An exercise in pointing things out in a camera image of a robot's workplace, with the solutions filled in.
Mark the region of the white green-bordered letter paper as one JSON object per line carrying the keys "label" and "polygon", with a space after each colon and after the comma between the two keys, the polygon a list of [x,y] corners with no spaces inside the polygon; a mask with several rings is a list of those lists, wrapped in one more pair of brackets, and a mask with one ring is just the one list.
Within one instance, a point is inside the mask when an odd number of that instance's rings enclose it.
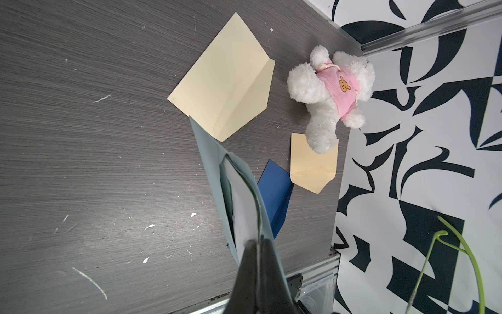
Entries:
{"label": "white green-bordered letter paper", "polygon": [[233,231],[238,257],[244,253],[245,244],[258,239],[258,212],[255,197],[228,158],[223,161],[227,180],[231,187]]}

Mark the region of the tan yellow envelope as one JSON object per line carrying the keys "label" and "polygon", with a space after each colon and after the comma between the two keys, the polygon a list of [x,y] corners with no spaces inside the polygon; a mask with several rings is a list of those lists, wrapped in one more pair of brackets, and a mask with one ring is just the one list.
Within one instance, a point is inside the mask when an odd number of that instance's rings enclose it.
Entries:
{"label": "tan yellow envelope", "polygon": [[317,154],[306,136],[291,133],[290,179],[292,183],[319,194],[337,174],[338,142],[333,149]]}

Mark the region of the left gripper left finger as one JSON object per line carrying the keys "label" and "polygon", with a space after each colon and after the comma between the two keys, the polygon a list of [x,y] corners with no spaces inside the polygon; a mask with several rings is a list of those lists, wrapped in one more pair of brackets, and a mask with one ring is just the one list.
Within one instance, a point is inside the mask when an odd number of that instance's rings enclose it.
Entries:
{"label": "left gripper left finger", "polygon": [[247,241],[239,271],[224,314],[257,314],[258,309],[258,245]]}

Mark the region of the dark blue envelope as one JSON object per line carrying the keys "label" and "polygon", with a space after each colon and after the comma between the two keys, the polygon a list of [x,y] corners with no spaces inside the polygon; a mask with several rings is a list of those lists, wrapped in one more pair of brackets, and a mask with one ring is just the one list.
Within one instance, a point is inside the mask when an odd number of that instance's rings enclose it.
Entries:
{"label": "dark blue envelope", "polygon": [[273,237],[276,238],[286,220],[294,183],[286,170],[269,160],[258,181],[258,188],[264,200]]}

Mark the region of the pale yellow envelope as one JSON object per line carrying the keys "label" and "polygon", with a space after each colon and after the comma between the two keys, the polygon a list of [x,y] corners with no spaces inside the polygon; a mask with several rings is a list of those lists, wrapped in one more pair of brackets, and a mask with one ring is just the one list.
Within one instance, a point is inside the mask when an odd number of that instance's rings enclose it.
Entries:
{"label": "pale yellow envelope", "polygon": [[267,108],[274,68],[234,14],[167,99],[223,142]]}

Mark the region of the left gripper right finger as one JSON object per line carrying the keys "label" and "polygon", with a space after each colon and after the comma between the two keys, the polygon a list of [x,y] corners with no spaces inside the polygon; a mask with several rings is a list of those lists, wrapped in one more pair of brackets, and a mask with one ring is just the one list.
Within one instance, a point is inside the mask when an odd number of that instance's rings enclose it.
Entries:
{"label": "left gripper right finger", "polygon": [[270,239],[260,239],[260,313],[299,313]]}

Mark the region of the light blue envelope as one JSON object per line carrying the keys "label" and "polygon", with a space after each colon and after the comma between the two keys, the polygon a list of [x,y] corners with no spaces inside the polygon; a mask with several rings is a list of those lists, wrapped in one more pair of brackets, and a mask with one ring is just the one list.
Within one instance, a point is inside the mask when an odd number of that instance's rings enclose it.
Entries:
{"label": "light blue envelope", "polygon": [[281,270],[283,271],[284,268],[282,267],[281,256],[277,250],[277,246],[275,245],[275,239],[273,237],[271,225],[265,209],[264,200],[250,167],[242,158],[238,157],[233,152],[227,151],[193,118],[190,118],[190,124],[193,129],[193,134],[201,155],[210,189],[213,193],[214,202],[220,216],[227,246],[236,263],[240,264],[242,258],[238,257],[235,246],[231,187],[230,182],[227,180],[223,165],[225,158],[228,158],[235,169],[241,174],[255,197],[258,212],[258,239],[256,241],[260,242],[261,237],[264,237],[273,242],[274,249],[278,256],[278,261],[281,263]]}

